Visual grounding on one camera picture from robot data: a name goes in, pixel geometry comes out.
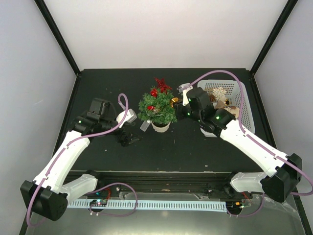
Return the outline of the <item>circuit board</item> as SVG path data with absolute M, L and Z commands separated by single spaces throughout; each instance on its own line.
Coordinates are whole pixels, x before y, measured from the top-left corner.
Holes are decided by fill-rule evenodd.
M 231 201 L 226 203 L 226 207 L 228 209 L 236 209 L 236 208 L 246 208 L 252 205 L 252 201 L 248 199 L 241 199 L 240 201 Z
M 107 199 L 95 199 L 90 202 L 91 207 L 105 207 L 107 205 Z

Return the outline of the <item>black frame post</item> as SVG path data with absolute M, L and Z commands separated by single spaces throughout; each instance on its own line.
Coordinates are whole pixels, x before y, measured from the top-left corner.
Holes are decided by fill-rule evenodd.
M 285 4 L 269 36 L 267 37 L 260 53 L 258 54 L 253 66 L 250 69 L 250 73 L 252 74 L 252 76 L 254 76 L 257 73 L 258 69 L 262 65 L 264 59 L 266 58 L 268 52 L 270 51 L 272 45 L 277 39 L 279 33 L 281 32 L 283 26 L 287 22 L 289 16 L 291 15 L 297 3 L 298 3 L 298 0 L 288 0 L 287 3 Z
M 77 76 L 81 73 L 72 53 L 70 52 L 48 6 L 44 0 L 34 0 L 36 6 L 38 7 L 41 15 L 43 16 L 45 22 L 47 23 L 50 31 L 52 32 L 54 38 L 56 39 L 59 47 L 61 48 L 65 58 L 67 59 L 70 67 L 72 68 L 74 74 Z

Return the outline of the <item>red santa ornament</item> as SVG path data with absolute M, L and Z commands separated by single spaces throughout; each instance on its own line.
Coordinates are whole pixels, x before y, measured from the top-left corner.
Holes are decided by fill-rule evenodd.
M 156 107 L 153 106 L 153 105 L 149 105 L 149 106 L 147 106 L 147 109 L 150 110 L 150 111 L 153 111 L 153 110 L 156 109 Z

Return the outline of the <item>small green christmas tree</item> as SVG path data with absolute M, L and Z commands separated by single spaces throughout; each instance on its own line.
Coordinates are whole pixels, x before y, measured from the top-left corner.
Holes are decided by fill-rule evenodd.
M 153 88 L 156 88 L 158 90 L 158 96 L 157 97 L 153 97 L 150 95 L 150 91 Z M 167 94 L 161 93 L 160 89 L 157 87 L 151 87 L 150 91 L 145 93 L 142 96 L 142 99 L 140 100 L 140 102 L 138 104 L 139 111 L 145 109 L 149 105 L 153 105 L 153 106 L 156 106 L 159 109 L 159 111 L 165 115 L 165 118 L 167 120 L 171 121 L 171 124 L 174 122 L 177 122 L 174 107 L 171 107 L 171 104 L 170 104 L 170 100 L 172 98 L 174 98 L 172 92 L 168 91 Z

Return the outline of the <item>pine cone ornament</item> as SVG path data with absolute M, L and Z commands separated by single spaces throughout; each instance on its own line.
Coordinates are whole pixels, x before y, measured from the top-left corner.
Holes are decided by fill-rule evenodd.
M 211 102 L 216 102 L 216 98 L 215 98 L 215 96 L 213 94 L 210 94 L 209 98 L 210 98 Z

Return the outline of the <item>black frame post left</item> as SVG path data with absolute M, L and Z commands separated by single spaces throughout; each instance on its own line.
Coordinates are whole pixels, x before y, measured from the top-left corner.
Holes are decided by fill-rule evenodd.
M 38 7 L 41 15 L 43 16 L 45 22 L 47 23 L 50 31 L 52 32 L 54 38 L 56 39 L 59 47 L 61 48 L 65 58 L 67 59 L 70 67 L 72 68 L 74 74 L 77 76 L 81 73 L 72 53 L 70 52 L 48 6 L 44 0 L 34 0 L 36 6 Z

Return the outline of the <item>red gift box ornament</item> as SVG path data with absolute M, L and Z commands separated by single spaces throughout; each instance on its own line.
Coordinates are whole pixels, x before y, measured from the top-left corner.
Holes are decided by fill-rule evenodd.
M 156 88 L 153 88 L 150 91 L 150 95 L 153 96 L 153 97 L 157 97 L 158 96 L 158 90 Z

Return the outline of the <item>white snowflake ornament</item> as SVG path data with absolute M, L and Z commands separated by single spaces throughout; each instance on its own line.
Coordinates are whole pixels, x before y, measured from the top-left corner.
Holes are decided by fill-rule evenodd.
M 227 94 L 227 90 L 223 87 L 214 88 L 212 91 L 212 95 L 215 97 L 216 100 L 220 99 L 226 94 Z

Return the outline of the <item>left circuit board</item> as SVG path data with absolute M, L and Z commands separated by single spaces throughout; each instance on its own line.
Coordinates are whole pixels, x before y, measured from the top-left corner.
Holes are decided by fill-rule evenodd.
M 107 199 L 95 199 L 90 202 L 91 207 L 105 207 L 107 205 Z

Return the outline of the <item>string light with white balls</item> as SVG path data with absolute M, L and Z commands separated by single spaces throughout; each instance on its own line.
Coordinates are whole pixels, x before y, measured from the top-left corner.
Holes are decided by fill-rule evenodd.
M 165 115 L 159 111 L 156 107 L 155 110 L 150 111 L 147 108 L 139 111 L 139 118 L 143 121 L 140 129 L 144 132 L 152 126 L 152 128 L 158 133 L 164 133 L 169 129 L 171 124 L 170 120 L 165 118 Z

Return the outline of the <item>gold gift box ornament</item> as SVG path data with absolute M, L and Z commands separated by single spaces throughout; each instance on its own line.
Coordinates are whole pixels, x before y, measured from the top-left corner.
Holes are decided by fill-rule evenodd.
M 174 97 L 170 100 L 170 104 L 171 104 L 171 107 L 174 106 L 174 103 L 177 103 L 179 101 L 179 98 L 178 97 Z

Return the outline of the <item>red star ornament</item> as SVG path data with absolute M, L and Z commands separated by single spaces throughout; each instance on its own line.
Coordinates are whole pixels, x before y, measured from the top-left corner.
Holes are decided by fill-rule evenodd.
M 170 90 L 170 91 L 172 90 L 172 88 L 165 83 L 164 78 L 158 79 L 155 77 L 154 79 L 155 79 L 155 81 L 157 83 L 157 87 L 160 89 L 161 93 L 167 94 L 168 90 Z

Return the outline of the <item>black frame post right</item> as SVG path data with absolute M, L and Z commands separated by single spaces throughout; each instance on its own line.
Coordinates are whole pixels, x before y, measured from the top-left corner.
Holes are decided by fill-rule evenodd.
M 253 66 L 250 69 L 250 73 L 252 74 L 252 76 L 254 76 L 257 73 L 258 69 L 262 65 L 264 59 L 266 58 L 268 52 L 270 51 L 272 45 L 277 39 L 279 33 L 281 32 L 283 26 L 287 22 L 289 16 L 291 15 L 297 3 L 298 3 L 298 0 L 288 0 L 287 3 L 285 4 L 269 36 L 267 37 L 260 53 L 258 54 Z

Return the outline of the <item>right circuit board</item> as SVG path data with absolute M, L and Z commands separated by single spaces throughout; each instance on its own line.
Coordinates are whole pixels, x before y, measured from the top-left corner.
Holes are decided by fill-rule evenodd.
M 246 208 L 252 205 L 252 201 L 248 199 L 241 199 L 240 201 L 231 201 L 226 203 L 226 207 L 228 209 L 236 209 L 236 208 Z

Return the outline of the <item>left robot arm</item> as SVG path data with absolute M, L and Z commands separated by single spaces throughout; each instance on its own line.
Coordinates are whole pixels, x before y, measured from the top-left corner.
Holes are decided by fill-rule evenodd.
M 120 94 L 118 99 L 123 110 L 119 114 L 111 102 L 93 99 L 90 108 L 73 120 L 62 144 L 46 167 L 32 181 L 22 183 L 20 191 L 27 208 L 28 226 L 33 226 L 33 213 L 56 221 L 65 213 L 68 204 L 86 194 L 100 195 L 107 189 L 100 174 L 92 170 L 67 184 L 64 181 L 94 138 L 115 135 L 123 147 L 139 140 L 138 136 L 124 129 L 125 124 L 135 121 L 136 113 L 129 108 L 125 94 Z

